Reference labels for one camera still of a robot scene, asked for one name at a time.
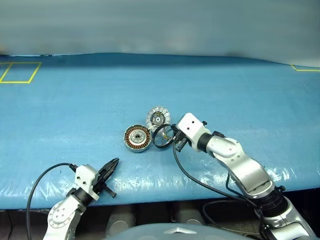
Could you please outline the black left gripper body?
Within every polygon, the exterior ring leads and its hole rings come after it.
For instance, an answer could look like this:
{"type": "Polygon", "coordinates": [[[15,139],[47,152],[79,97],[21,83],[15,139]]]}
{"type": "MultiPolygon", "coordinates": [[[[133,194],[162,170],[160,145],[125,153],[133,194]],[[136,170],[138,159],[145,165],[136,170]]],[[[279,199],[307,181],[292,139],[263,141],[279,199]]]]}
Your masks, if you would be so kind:
{"type": "Polygon", "coordinates": [[[102,191],[106,191],[111,195],[112,198],[115,198],[117,193],[111,190],[106,184],[106,181],[110,176],[111,176],[110,174],[104,174],[104,175],[101,174],[98,177],[97,183],[93,187],[93,191],[97,194],[100,194],[102,191]]]}

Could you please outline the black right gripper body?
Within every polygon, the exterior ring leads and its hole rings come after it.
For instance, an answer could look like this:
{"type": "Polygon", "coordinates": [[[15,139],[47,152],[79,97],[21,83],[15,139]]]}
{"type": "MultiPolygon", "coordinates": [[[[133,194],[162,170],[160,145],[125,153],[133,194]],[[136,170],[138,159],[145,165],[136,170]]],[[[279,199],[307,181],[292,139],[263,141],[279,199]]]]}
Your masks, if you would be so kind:
{"type": "Polygon", "coordinates": [[[188,138],[186,134],[183,133],[181,130],[179,130],[179,132],[173,132],[173,138],[174,137],[177,137],[178,142],[175,145],[173,145],[173,152],[178,151],[180,153],[184,146],[188,143],[188,138]]]}

